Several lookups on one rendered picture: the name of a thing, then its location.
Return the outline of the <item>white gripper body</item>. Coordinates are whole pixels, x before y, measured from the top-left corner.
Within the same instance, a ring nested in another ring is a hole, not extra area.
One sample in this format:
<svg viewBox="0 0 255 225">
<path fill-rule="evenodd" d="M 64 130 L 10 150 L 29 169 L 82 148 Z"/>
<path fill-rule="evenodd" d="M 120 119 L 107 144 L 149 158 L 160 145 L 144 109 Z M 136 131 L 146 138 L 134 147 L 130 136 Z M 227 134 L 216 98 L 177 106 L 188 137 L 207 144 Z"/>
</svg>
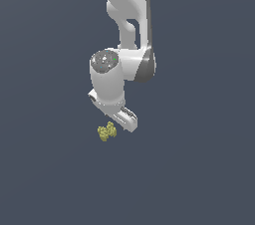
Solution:
<svg viewBox="0 0 255 225">
<path fill-rule="evenodd" d="M 92 103 L 106 116 L 117 122 L 123 129 L 133 132 L 137 128 L 137 116 L 135 113 L 125 107 L 121 107 L 118 112 L 105 112 L 103 105 L 99 102 L 95 90 L 88 93 Z"/>
</svg>

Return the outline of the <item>small yellow lumpy object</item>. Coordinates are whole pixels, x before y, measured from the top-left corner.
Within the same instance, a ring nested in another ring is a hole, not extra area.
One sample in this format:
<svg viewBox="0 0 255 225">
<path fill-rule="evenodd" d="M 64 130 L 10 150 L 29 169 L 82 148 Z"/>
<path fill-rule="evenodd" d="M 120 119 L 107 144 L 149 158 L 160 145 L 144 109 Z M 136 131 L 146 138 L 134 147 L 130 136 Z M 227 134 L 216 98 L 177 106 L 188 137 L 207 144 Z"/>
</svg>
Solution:
<svg viewBox="0 0 255 225">
<path fill-rule="evenodd" d="M 115 128 L 114 124 L 109 121 L 107 126 L 98 127 L 98 134 L 102 141 L 106 141 L 110 136 L 117 136 L 117 129 Z"/>
</svg>

